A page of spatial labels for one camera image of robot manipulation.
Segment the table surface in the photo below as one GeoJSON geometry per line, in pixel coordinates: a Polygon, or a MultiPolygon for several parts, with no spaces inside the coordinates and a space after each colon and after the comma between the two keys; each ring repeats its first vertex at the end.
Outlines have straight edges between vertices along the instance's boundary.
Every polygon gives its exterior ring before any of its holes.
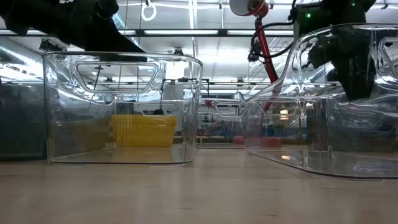
{"type": "Polygon", "coordinates": [[[0,163],[0,223],[395,223],[398,180],[315,177],[242,149],[185,166],[0,163]]]}

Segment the yellow plastic crate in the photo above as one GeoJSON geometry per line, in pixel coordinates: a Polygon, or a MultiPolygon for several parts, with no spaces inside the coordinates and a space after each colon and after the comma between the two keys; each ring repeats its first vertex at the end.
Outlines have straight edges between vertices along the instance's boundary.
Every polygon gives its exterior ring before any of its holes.
{"type": "Polygon", "coordinates": [[[171,147],[176,124],[175,116],[112,115],[117,147],[171,147]]]}

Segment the transparent storage container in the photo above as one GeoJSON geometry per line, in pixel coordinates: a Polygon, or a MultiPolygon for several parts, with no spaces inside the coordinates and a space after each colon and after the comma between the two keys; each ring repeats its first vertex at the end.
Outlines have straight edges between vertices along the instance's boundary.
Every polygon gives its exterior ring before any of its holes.
{"type": "Polygon", "coordinates": [[[43,159],[44,88],[38,84],[0,85],[0,159],[43,159]]]}
{"type": "Polygon", "coordinates": [[[316,174],[398,178],[398,26],[301,37],[283,75],[244,102],[248,153],[316,174]]]}
{"type": "Polygon", "coordinates": [[[109,52],[51,52],[43,60],[49,161],[193,160],[200,61],[109,52]]]}
{"type": "Polygon", "coordinates": [[[204,149],[243,149],[239,100],[201,98],[197,146],[204,149]]]}

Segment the fluorescent light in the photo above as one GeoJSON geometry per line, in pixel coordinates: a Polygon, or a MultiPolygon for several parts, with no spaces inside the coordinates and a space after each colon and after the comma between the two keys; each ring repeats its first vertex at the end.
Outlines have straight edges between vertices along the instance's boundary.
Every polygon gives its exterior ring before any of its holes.
{"type": "Polygon", "coordinates": [[[204,63],[248,64],[248,54],[199,55],[204,63]]]}
{"type": "MultiPolygon", "coordinates": [[[[254,30],[228,30],[227,35],[253,35],[254,30]]],[[[265,35],[291,35],[293,36],[292,30],[265,30],[265,35]]]]}
{"type": "Polygon", "coordinates": [[[194,29],[193,27],[193,7],[192,7],[192,1],[189,0],[189,7],[191,8],[189,10],[189,26],[191,29],[194,29]]]}
{"type": "MultiPolygon", "coordinates": [[[[18,34],[11,30],[2,29],[0,30],[0,35],[18,35],[18,34]]],[[[46,35],[46,34],[39,30],[28,30],[27,35],[46,35]]]]}
{"type": "Polygon", "coordinates": [[[184,71],[189,67],[187,62],[167,62],[166,78],[179,79],[184,77],[184,71]]]}
{"type": "Polygon", "coordinates": [[[28,30],[27,35],[46,35],[46,34],[39,30],[28,30]]]}
{"type": "Polygon", "coordinates": [[[77,46],[70,45],[70,46],[67,48],[67,51],[84,51],[84,50],[83,50],[82,48],[77,47],[77,46]]]}
{"type": "Polygon", "coordinates": [[[228,30],[227,35],[253,35],[254,30],[228,30]]]}
{"type": "Polygon", "coordinates": [[[292,9],[291,4],[274,4],[273,9],[292,9]]]}
{"type": "Polygon", "coordinates": [[[217,35],[218,30],[145,30],[146,35],[217,35]]]}
{"type": "Polygon", "coordinates": [[[135,30],[119,30],[119,32],[122,35],[135,35],[136,34],[135,30]]]}
{"type": "Polygon", "coordinates": [[[28,57],[25,57],[25,56],[15,52],[15,51],[12,51],[12,50],[10,50],[8,48],[0,47],[0,50],[4,51],[7,54],[11,54],[12,56],[14,56],[14,57],[18,58],[19,60],[23,61],[24,63],[28,64],[29,66],[34,66],[37,63],[36,61],[34,61],[34,60],[32,60],[32,59],[30,59],[28,57]]]}
{"type": "Polygon", "coordinates": [[[11,30],[4,30],[4,29],[0,30],[0,35],[11,35],[11,34],[16,35],[16,33],[14,33],[11,30]]]}
{"type": "Polygon", "coordinates": [[[138,69],[139,70],[154,70],[155,69],[155,67],[153,67],[153,66],[145,66],[145,65],[140,65],[140,66],[138,66],[138,69]]]}

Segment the red object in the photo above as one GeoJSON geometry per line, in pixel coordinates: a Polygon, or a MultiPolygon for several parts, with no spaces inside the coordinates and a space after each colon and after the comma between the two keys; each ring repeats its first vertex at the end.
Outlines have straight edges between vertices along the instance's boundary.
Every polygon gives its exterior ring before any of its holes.
{"type": "Polygon", "coordinates": [[[260,145],[262,147],[282,147],[282,140],[277,137],[262,137],[260,145]]]}
{"type": "Polygon", "coordinates": [[[269,11],[265,0],[230,0],[229,7],[237,16],[264,17],[269,11]]]}
{"type": "MultiPolygon", "coordinates": [[[[266,35],[262,29],[262,22],[258,21],[256,24],[256,31],[257,33],[257,38],[259,39],[260,42],[260,47],[261,47],[261,51],[262,54],[264,56],[270,56],[271,53],[269,52],[269,47],[268,47],[268,43],[267,43],[267,38],[266,35]]],[[[264,68],[267,71],[269,80],[271,81],[271,83],[274,83],[277,79],[278,76],[275,73],[275,70],[272,68],[272,59],[271,58],[264,58],[264,68]]]]}
{"type": "Polygon", "coordinates": [[[211,107],[211,102],[213,102],[212,100],[205,100],[205,105],[207,107],[211,107]]]}
{"type": "Polygon", "coordinates": [[[235,136],[234,144],[244,145],[244,137],[243,136],[235,136]]]}

